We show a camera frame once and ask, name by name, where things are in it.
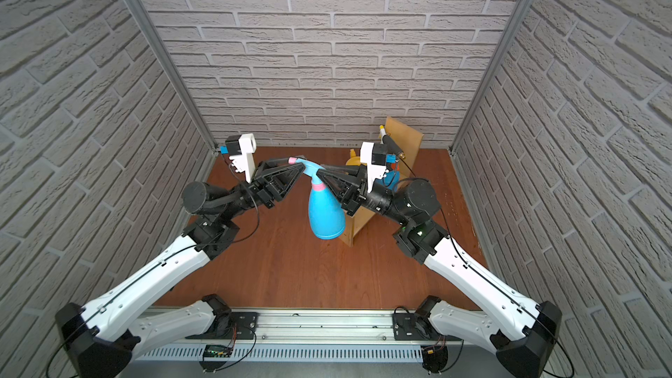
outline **brick wall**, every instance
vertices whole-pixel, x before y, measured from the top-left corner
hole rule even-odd
[[[580,375],[672,370],[671,55],[672,0],[535,0],[457,149],[483,244],[562,309]]]
[[[448,147],[516,0],[143,0],[213,132]]]
[[[206,150],[122,0],[0,15],[0,375],[38,377],[56,310],[156,255]]]

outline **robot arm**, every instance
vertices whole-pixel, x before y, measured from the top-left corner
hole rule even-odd
[[[372,150],[385,152],[385,147]],[[372,161],[381,161],[380,155],[372,155]],[[203,182],[188,184],[183,202],[190,213],[199,215],[195,222],[113,290],[84,306],[69,303],[56,314],[63,347],[82,378],[112,378],[149,350],[186,336],[222,336],[228,330],[231,310],[215,295],[170,313],[139,316],[234,242],[239,228],[233,218],[261,204],[271,208],[287,195],[305,170],[304,164],[288,162],[281,158],[262,162],[256,169],[246,169],[249,164],[237,167],[239,172],[249,172],[251,181],[231,190]],[[369,181],[368,170],[367,166],[323,165],[316,175],[347,214],[363,206],[399,223],[394,239],[404,254],[454,283],[483,309],[466,311],[429,297],[416,311],[418,324],[495,353],[517,377],[538,377],[556,342],[558,308],[549,302],[539,305],[511,289],[466,254],[432,220],[440,205],[428,181],[409,179],[407,187],[395,192]]]

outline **yellow object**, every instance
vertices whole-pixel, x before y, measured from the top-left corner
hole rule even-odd
[[[350,159],[345,163],[346,165],[361,165],[359,156],[355,153],[355,149],[350,149]]]

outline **blue spray bottle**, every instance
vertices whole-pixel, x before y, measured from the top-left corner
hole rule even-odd
[[[338,238],[345,231],[345,212],[327,185],[317,177],[317,171],[323,169],[322,166],[296,157],[289,159],[290,164],[298,162],[306,166],[303,173],[312,178],[308,199],[311,230],[320,239]]]

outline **wooden floor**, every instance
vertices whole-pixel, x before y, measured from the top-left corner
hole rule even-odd
[[[339,165],[348,153],[342,148],[260,147],[255,161],[305,155]],[[421,149],[414,171],[432,181],[450,231],[485,265],[448,152]],[[340,239],[316,238],[308,224],[310,179],[303,177],[273,209],[260,208],[261,225],[254,236],[189,275],[156,304],[185,306],[217,293],[232,307],[415,308],[428,295],[436,295],[455,306],[478,309],[439,274],[404,256],[392,237],[398,225],[382,216],[360,231],[353,248]],[[208,182],[227,188],[236,184],[221,157]],[[435,221],[443,224],[441,213]],[[246,236],[255,227],[255,211],[234,222],[240,226],[238,238]]]

